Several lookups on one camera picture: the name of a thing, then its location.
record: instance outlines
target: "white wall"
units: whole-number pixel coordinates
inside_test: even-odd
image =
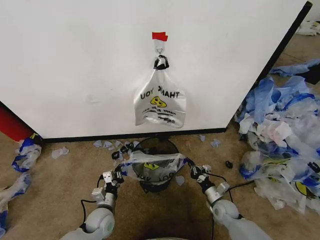
[[[305,17],[307,21],[320,21],[320,0],[309,0],[313,4],[311,10]]]
[[[135,126],[133,98],[166,31],[168,74],[187,96],[180,130],[224,128],[304,0],[2,0],[0,100],[44,138]]]

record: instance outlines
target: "brown carpet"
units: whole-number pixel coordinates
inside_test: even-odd
[[[206,134],[205,142],[194,135],[173,136],[170,140],[179,151],[198,165],[209,164],[212,172],[223,175],[235,185],[244,180],[238,173],[243,154],[250,149],[238,140],[235,124],[226,133]],[[0,186],[12,184],[17,173],[11,168],[17,144],[0,135]],[[221,141],[218,148],[210,141]],[[51,152],[66,146],[68,155],[54,160]],[[225,161],[234,163],[233,169]],[[113,168],[111,152],[96,148],[93,142],[47,144],[34,168],[27,193],[9,203],[9,229],[3,240],[57,240],[76,229],[83,219],[80,199],[91,200],[91,191],[102,172]],[[211,215],[200,186],[189,176],[186,165],[178,173],[185,183],[178,186],[173,180],[161,193],[144,193],[137,181],[126,178],[118,191],[115,209],[115,229],[110,240],[142,240],[154,237],[180,237],[190,240],[209,240]],[[219,183],[220,179],[211,180]],[[305,215],[286,206],[275,211],[268,200],[259,197],[253,185],[232,190],[233,200],[240,213],[256,222],[275,240],[317,239],[320,229],[315,227],[318,214],[307,210]],[[86,203],[87,212],[95,209]],[[227,240],[227,230],[214,228],[215,239]]]

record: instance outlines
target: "torn plastic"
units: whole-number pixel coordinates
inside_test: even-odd
[[[93,143],[93,146],[95,146],[96,148],[100,148],[102,147],[102,141],[101,140],[97,140]]]
[[[120,145],[123,145],[122,142],[120,142],[120,141],[115,141],[115,143],[114,143],[114,147],[115,147],[115,148],[118,148]]]
[[[159,53],[154,62],[153,74],[134,97],[135,125],[149,122],[181,128],[186,117],[186,96],[169,78],[165,69],[169,67],[168,59],[162,55],[164,46],[159,42],[168,39],[165,32],[152,33],[156,40],[155,49]]]
[[[104,141],[104,144],[103,144],[103,147],[104,148],[110,148],[112,146],[112,142],[110,142],[110,141]]]
[[[294,153],[266,155],[249,151],[242,158],[240,173],[255,181],[255,192],[267,198],[276,210],[288,204],[304,214],[307,202],[312,209],[320,210],[319,166],[319,160]]]
[[[320,58],[312,59],[304,63],[298,63],[290,66],[278,66],[273,68],[271,74],[279,74],[281,77],[303,74],[309,71],[309,67],[320,64]]]
[[[179,186],[182,186],[185,183],[185,178],[184,176],[176,176],[175,181]]]
[[[31,137],[19,142],[18,156],[14,158],[11,164],[14,170],[24,173],[36,163],[42,149],[40,141],[40,137],[33,134]]]
[[[214,148],[217,148],[217,147],[219,146],[219,144],[221,144],[221,142],[220,142],[218,139],[216,139],[216,138],[214,138],[213,141],[210,142],[210,145],[211,145],[212,147],[214,147]]]
[[[61,155],[67,155],[68,153],[69,153],[69,149],[64,146],[63,148],[53,150],[51,153],[51,156],[53,159],[57,159]]]
[[[320,34],[320,23],[317,21],[303,21],[295,33],[299,35],[316,36]]]
[[[204,142],[206,140],[206,136],[204,135],[197,135],[196,137],[199,138],[201,142]]]
[[[180,153],[149,155],[137,150],[120,167],[124,176],[152,185],[162,185],[170,181],[186,162],[186,157]]]
[[[9,188],[0,190],[0,238],[6,233],[6,218],[8,216],[8,202],[24,194],[31,184],[31,176],[22,173],[15,183]]]

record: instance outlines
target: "small black object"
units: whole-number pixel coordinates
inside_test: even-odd
[[[113,160],[117,160],[118,158],[120,158],[120,152],[115,151],[114,153],[111,154],[111,157]]]
[[[164,70],[169,67],[168,59],[164,55],[159,55],[156,57],[156,60],[154,62],[153,69],[155,70]]]
[[[120,151],[123,153],[123,154],[126,154],[128,151],[129,151],[129,148],[127,148],[126,146],[122,146],[120,148]]]
[[[309,162],[308,166],[316,173],[320,173],[320,167],[315,162]]]
[[[129,144],[126,144],[125,146],[130,150],[133,150],[135,148],[135,145],[133,142],[130,142]]]
[[[228,169],[232,169],[234,167],[234,164],[230,161],[225,161],[225,166],[228,168]]]

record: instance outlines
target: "plastic bag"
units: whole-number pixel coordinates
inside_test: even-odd
[[[186,96],[165,72],[169,63],[167,58],[161,55],[161,52],[164,50],[162,45],[164,45],[168,36],[165,32],[158,34],[160,34],[160,37],[154,38],[156,40],[155,48],[159,53],[154,63],[154,72],[133,101],[135,125],[150,122],[181,128],[186,117]]]
[[[262,178],[256,179],[254,191],[267,198],[275,210],[282,209],[285,204],[304,214],[306,196],[296,191],[285,179]]]
[[[313,159],[312,162],[320,166],[320,161]],[[305,181],[315,174],[309,163],[309,159],[290,152],[266,155],[260,151],[249,151],[242,157],[240,173],[248,180],[285,178],[288,183],[294,181],[320,186],[319,181],[313,183]]]
[[[24,194],[31,184],[31,176],[22,173],[15,183],[9,188],[0,190],[0,238],[6,233],[6,218],[8,215],[8,202]]]
[[[28,171],[35,163],[41,154],[41,139],[38,135],[33,134],[20,142],[18,156],[12,162],[14,170],[20,173]]]
[[[279,74],[281,77],[293,76],[296,74],[303,74],[309,71],[309,67],[318,65],[320,58],[312,59],[304,63],[298,63],[290,66],[278,66],[273,68],[271,74]]]
[[[186,162],[186,157],[180,153],[149,155],[137,150],[120,167],[124,176],[152,185],[162,185],[170,181]]]

